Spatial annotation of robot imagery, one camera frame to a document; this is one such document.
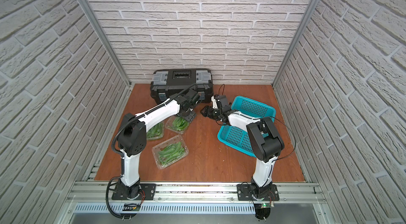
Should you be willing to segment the black plastic toolbox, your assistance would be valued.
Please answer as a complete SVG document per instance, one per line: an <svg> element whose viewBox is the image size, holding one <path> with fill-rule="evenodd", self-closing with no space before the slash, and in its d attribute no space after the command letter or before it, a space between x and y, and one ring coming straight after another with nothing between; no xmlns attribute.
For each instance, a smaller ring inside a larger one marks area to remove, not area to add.
<svg viewBox="0 0 406 224"><path fill-rule="evenodd" d="M199 94L199 100L202 103L211 102L214 95L212 74L211 70L204 68L155 71L150 84L150 96L160 104L193 83L195 86L192 88Z"/></svg>

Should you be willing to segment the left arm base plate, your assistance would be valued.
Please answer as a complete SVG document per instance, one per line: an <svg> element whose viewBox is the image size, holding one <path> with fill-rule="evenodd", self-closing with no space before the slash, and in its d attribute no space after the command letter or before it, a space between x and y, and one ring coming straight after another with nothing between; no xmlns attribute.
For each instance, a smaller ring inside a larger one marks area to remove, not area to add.
<svg viewBox="0 0 406 224"><path fill-rule="evenodd" d="M112 194L113 200L153 200L155 195L155 183L141 183L127 187L122 183L115 186Z"/></svg>

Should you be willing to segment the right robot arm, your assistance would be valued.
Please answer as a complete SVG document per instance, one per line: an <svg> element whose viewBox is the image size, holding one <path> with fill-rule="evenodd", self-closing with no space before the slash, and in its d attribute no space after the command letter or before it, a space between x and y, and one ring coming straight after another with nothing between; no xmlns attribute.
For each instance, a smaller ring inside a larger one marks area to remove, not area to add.
<svg viewBox="0 0 406 224"><path fill-rule="evenodd" d="M237 96L230 104L224 95L212 97L212 105L200 113L221 125L217 138L241 153L256 157L256 166L248 186L246 200L264 200L271 195L272 172L284 149L284 142L274 124L276 110L264 103Z"/></svg>

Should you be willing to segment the right corner metal post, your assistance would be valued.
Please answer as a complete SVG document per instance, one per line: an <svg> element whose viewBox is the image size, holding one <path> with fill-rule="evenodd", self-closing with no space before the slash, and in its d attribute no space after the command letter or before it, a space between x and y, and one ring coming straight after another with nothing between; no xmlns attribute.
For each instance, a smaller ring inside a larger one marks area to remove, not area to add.
<svg viewBox="0 0 406 224"><path fill-rule="evenodd" d="M295 49L296 45L299 43L299 40L300 40L302 34L305 32L305 29L306 29L308 23L310 22L311 17L313 15L319 1L320 0L310 0L309 4L304 12L304 15L299 23L298 29L296 30L295 35L290 43L287 53L284 56L284 59L282 60L282 63L277 71L277 75L273 80L273 83L272 83L273 88L275 88L277 83L280 81L282 73L283 73L284 69L286 68L291 56L293 55L294 49Z"/></svg>

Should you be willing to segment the aluminium front rail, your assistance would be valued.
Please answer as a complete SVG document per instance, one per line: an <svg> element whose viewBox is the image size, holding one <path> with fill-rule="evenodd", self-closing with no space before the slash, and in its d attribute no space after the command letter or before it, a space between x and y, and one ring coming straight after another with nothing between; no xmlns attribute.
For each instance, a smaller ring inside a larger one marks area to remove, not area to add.
<svg viewBox="0 0 406 224"><path fill-rule="evenodd" d="M252 197L242 182L142 182L146 203L321 203L327 202L317 183L274 183L271 192Z"/></svg>

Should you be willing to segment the left corner metal post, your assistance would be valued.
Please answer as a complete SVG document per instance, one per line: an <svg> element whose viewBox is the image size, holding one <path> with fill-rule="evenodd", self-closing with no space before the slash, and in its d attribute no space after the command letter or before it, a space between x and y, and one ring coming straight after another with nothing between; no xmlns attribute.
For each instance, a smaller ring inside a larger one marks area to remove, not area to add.
<svg viewBox="0 0 406 224"><path fill-rule="evenodd" d="M78 1L78 4L81 6L87 19L89 20L96 35L98 36L99 40L101 41L101 44L106 49L107 54L109 55L110 59L112 60L113 64L115 65L115 68L117 69L119 75L123 79L125 85L128 88L130 88L132 83L131 83L128 75L126 74L120 60L118 59L118 57L113 49L113 46L112 46L111 42L109 41L105 31L103 30L95 12L93 11L93 9L90 5L90 2L88 0L77 0L77 1Z"/></svg>

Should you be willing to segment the teal plastic basket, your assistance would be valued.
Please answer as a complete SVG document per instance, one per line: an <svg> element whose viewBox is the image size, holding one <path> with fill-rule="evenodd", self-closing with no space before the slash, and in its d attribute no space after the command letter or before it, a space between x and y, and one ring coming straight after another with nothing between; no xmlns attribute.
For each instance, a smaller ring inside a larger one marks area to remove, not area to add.
<svg viewBox="0 0 406 224"><path fill-rule="evenodd" d="M272 106L242 96L237 96L234 99L231 108L239 111L244 119L248 121L257 121L264 117L270 117L274 121L276 116L276 110ZM217 138L226 146L255 157L248 133L241 128L228 125L222 126Z"/></svg>

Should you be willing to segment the corner metal post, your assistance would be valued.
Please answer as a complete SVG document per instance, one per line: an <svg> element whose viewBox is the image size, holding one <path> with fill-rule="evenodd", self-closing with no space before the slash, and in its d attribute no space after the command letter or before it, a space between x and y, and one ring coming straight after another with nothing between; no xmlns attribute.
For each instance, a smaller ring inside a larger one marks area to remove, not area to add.
<svg viewBox="0 0 406 224"><path fill-rule="evenodd" d="M115 68L117 69L119 75L123 79L125 85L128 88L130 88L132 83L131 83L128 75L126 74L120 60L118 59L118 57L113 49L113 46L112 46L111 42L109 41L105 31L103 30L95 12L93 11L93 9L90 5L90 2L88 0L77 0L77 1L78 1L78 4L81 6L87 19L89 20L96 35L98 36L99 40L101 41L101 44L106 49L107 54L109 55L110 59L112 60L113 64L115 65Z"/></svg>
<svg viewBox="0 0 406 224"><path fill-rule="evenodd" d="M277 83L280 81L282 73L283 73L284 69L286 68L291 56L293 55L294 49L295 49L296 45L299 43L299 40L300 40L302 34L305 32L305 29L306 29L308 23L310 22L311 17L313 15L319 1L320 0L310 0L309 4L304 12L304 15L299 23L298 29L296 30L295 35L290 43L287 53L284 56L284 59L282 60L282 63L277 71L277 75L273 80L273 83L272 83L273 88L275 88Z"/></svg>

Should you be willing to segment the clear clamshell front container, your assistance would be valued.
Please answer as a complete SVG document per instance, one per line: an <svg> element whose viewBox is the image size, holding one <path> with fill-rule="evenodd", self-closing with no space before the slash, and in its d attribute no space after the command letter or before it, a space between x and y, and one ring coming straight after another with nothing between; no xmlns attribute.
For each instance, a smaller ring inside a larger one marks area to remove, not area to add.
<svg viewBox="0 0 406 224"><path fill-rule="evenodd" d="M186 157L189 150L183 137L177 135L154 146L152 153L157 167L163 170Z"/></svg>

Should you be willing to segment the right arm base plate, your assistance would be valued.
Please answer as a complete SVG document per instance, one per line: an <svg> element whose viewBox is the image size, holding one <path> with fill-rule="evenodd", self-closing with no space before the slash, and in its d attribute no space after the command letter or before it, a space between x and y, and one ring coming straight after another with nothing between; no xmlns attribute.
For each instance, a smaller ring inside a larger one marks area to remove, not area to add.
<svg viewBox="0 0 406 224"><path fill-rule="evenodd" d="M273 183L265 187L258 187L255 184L243 182L236 185L239 201L279 201L277 186Z"/></svg>

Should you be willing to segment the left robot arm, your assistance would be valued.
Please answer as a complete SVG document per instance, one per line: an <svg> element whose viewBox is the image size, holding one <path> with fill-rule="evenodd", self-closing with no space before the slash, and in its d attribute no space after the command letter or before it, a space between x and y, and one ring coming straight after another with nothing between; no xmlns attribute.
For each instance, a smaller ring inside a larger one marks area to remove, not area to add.
<svg viewBox="0 0 406 224"><path fill-rule="evenodd" d="M187 87L154 108L137 115L128 114L123 118L121 128L111 144L113 152L121 158L121 175L115 187L116 197L130 200L139 197L139 162L147 145L147 132L171 116L193 110L199 98L197 91Z"/></svg>

